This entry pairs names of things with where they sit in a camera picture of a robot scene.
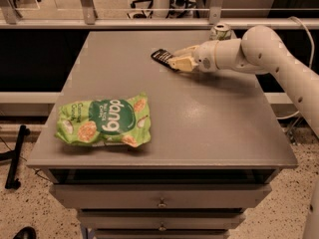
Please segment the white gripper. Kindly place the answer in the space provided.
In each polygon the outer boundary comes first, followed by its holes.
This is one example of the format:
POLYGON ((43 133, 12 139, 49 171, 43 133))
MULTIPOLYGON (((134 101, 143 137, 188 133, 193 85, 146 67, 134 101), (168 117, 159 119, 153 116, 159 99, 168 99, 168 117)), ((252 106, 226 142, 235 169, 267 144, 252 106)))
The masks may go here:
POLYGON ((176 70, 192 72, 196 67, 204 73, 214 73, 218 70, 215 60, 217 41, 206 41, 201 45, 193 45, 173 52, 174 56, 168 60, 168 64, 176 70))

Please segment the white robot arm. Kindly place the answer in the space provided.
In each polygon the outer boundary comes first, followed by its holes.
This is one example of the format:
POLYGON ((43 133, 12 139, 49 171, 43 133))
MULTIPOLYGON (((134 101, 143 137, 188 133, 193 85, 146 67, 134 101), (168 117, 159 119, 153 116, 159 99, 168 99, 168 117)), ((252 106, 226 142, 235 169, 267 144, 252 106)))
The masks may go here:
MULTIPOLYGON (((188 72, 269 73, 310 128, 319 130, 318 75, 293 57, 268 27, 252 27, 239 39, 207 41, 175 51, 169 64, 188 72)), ((247 220, 229 239, 318 239, 318 140, 307 130, 298 130, 297 139, 301 144, 293 150, 300 166, 274 179, 274 191, 247 212, 247 220)))

